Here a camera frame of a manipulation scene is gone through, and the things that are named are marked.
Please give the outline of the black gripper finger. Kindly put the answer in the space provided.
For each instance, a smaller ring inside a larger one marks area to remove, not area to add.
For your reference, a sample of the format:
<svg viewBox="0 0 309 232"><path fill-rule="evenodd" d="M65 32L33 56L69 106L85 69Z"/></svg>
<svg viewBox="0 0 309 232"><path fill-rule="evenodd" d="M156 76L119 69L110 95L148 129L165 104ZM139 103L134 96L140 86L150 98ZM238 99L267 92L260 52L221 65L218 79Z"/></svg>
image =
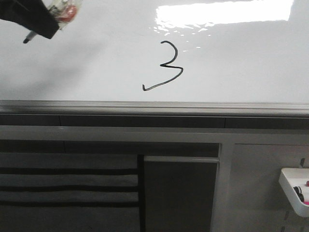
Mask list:
<svg viewBox="0 0 309 232"><path fill-rule="evenodd" d="M51 39L59 25L42 0L2 0L0 18Z"/></svg>

